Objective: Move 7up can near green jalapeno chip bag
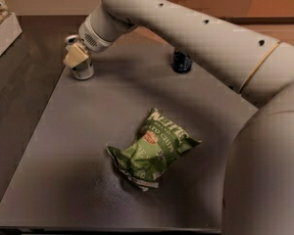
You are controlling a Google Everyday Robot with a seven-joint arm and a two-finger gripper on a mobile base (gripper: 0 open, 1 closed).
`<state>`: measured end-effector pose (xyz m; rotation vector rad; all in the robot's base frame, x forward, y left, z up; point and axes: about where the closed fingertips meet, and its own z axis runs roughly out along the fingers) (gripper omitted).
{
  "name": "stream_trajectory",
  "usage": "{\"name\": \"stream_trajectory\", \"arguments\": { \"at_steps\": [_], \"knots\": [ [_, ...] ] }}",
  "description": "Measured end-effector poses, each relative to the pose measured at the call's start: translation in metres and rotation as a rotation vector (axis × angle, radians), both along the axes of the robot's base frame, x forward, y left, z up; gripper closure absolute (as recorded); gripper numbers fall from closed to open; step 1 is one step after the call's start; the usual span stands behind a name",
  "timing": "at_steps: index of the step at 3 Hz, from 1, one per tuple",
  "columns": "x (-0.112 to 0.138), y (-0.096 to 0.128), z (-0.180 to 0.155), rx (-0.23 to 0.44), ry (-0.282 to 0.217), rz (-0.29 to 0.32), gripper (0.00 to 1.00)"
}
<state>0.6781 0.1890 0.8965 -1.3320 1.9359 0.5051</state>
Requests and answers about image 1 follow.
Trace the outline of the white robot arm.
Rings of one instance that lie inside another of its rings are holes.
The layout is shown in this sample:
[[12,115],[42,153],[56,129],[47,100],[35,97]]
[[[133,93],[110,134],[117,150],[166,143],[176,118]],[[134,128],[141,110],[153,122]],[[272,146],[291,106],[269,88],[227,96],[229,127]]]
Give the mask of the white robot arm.
[[64,59],[73,69],[145,26],[257,107],[230,149],[222,235],[294,235],[294,46],[167,0],[101,0]]

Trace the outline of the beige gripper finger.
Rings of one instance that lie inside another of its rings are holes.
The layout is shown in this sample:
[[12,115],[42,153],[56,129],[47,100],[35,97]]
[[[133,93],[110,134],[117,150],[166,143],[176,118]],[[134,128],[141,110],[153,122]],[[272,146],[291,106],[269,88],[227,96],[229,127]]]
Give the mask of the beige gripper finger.
[[87,51],[80,43],[76,42],[70,46],[69,52],[64,59],[64,64],[66,67],[73,69],[82,62],[86,61],[88,58],[89,55]]

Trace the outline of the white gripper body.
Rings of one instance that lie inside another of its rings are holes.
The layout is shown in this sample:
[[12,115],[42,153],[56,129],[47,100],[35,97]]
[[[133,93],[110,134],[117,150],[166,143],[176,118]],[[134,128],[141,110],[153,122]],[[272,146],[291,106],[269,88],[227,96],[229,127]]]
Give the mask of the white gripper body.
[[109,48],[113,42],[110,36],[109,23],[107,20],[94,20],[88,16],[78,30],[81,42],[92,52],[100,53]]

